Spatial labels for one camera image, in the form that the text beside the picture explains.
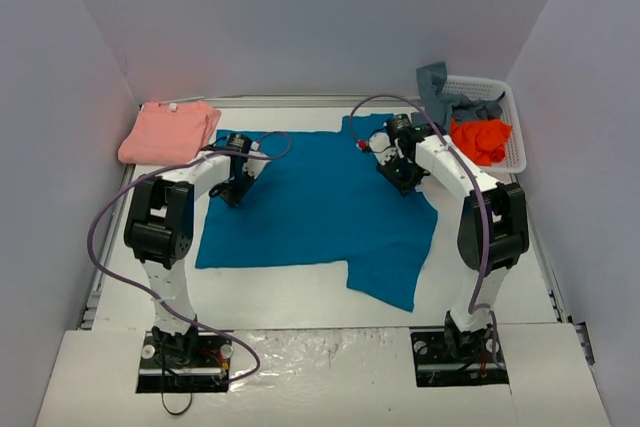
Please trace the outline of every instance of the white basket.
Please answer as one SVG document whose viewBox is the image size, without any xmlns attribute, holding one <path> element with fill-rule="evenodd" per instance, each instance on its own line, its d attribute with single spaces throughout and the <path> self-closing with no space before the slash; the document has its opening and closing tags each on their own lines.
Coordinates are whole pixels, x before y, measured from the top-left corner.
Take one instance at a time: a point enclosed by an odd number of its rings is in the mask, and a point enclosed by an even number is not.
<svg viewBox="0 0 640 427">
<path fill-rule="evenodd" d="M 527 158 L 524 154 L 522 131 L 518 121 L 516 101 L 509 85 L 499 80 L 449 75 L 443 91 L 450 94 L 464 94 L 470 99 L 495 99 L 504 92 L 505 96 L 500 102 L 502 107 L 500 120 L 513 127 L 511 137 L 506 144 L 507 155 L 499 164 L 493 164 L 491 167 L 483 166 L 482 169 L 486 172 L 511 174 L 517 174 L 525 169 Z"/>
</svg>

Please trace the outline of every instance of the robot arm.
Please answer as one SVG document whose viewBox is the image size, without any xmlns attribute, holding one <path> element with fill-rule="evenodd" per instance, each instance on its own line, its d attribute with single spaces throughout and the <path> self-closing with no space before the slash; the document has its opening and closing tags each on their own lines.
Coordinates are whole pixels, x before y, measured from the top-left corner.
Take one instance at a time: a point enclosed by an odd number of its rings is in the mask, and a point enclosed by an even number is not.
<svg viewBox="0 0 640 427">
<path fill-rule="evenodd" d="M 486 330 L 491 323 L 489 308 L 470 311 L 480 270 L 482 252 L 482 222 L 480 209 L 489 218 L 489 256 L 482 286 L 475 305 L 489 307 L 495 303 L 505 276 L 529 248 L 524 191 L 517 183 L 504 185 L 471 162 L 449 136 L 443 145 L 429 125 L 414 126 L 405 114 L 385 123 L 385 132 L 369 140 L 378 160 L 378 171 L 402 195 L 413 191 L 425 175 L 435 177 L 462 204 L 458 250 L 467 265 L 462 287 L 445 319 L 445 337 L 455 357 L 464 357 L 469 350 L 471 334 Z M 449 149 L 455 149 L 473 173 L 482 191 L 484 206 L 478 205 L 474 187 L 467 172 Z"/>
<path fill-rule="evenodd" d="M 133 192 L 125 244 L 146 271 L 151 289 L 187 318 L 196 319 L 184 265 L 193 241 L 195 201 L 208 192 L 232 207 L 238 205 L 268 163 L 255 158 L 211 156 L 211 152 L 235 151 L 263 157 L 257 149 L 258 144 L 248 137 L 231 134 L 224 147 L 207 146 L 189 167 L 148 179 Z M 189 358 L 198 332 L 156 302 L 152 335 L 174 355 Z"/>
</svg>

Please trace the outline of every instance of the white table surface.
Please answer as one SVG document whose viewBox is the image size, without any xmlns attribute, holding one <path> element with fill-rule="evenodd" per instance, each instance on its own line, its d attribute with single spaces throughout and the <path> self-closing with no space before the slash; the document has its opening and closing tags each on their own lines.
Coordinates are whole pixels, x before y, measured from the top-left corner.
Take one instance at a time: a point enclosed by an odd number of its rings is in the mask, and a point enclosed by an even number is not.
<svg viewBox="0 0 640 427">
<path fill-rule="evenodd" d="M 501 327 L 510 385 L 417 388 L 406 328 L 237 332 L 263 360 L 182 417 L 136 394 L 140 331 L 68 332 L 38 427 L 608 426 L 573 326 Z M 253 360 L 236 348 L 232 371 Z M 179 409 L 185 395 L 167 396 Z"/>
<path fill-rule="evenodd" d="M 219 128 L 233 130 L 338 131 L 348 108 L 225 108 Z M 409 112 L 406 108 L 361 109 L 369 113 Z M 152 170 L 136 167 L 134 177 Z M 346 263 L 306 266 L 196 270 L 195 258 L 209 198 L 195 210 L 195 236 L 186 258 L 190 298 L 202 322 L 221 329 L 306 329 L 441 325 L 453 305 L 465 265 L 456 246 L 461 207 L 435 180 L 424 182 L 427 199 L 438 210 L 431 251 L 407 313 L 346 288 Z M 123 242 L 126 215 L 117 228 L 108 267 L 146 284 L 146 276 Z M 495 305 L 498 322 L 555 322 L 540 266 L 530 249 L 507 276 Z M 153 306 L 149 297 L 106 279 L 94 330 L 149 329 Z"/>
</svg>

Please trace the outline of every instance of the gray cloth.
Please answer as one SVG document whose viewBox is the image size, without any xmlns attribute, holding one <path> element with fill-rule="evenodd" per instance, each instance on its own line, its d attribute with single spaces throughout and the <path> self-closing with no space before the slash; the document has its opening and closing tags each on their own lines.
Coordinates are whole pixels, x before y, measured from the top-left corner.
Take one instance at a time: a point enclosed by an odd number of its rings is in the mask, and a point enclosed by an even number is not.
<svg viewBox="0 0 640 427">
<path fill-rule="evenodd" d="M 416 69 L 416 77 L 424 109 L 444 132 L 449 131 L 452 118 L 456 123 L 463 123 L 499 119 L 502 115 L 500 101 L 504 92 L 495 100 L 470 100 L 466 95 L 443 93 L 447 66 L 442 61 Z"/>
</svg>

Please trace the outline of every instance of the folded pink cloth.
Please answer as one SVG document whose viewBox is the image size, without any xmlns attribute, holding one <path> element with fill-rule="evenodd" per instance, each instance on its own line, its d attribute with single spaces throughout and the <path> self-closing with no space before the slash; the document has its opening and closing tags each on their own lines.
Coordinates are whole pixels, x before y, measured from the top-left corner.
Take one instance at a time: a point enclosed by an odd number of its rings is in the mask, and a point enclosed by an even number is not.
<svg viewBox="0 0 640 427">
<path fill-rule="evenodd" d="M 175 165 L 193 159 L 209 143 L 220 111 L 203 101 L 147 102 L 118 150 L 125 164 Z"/>
</svg>

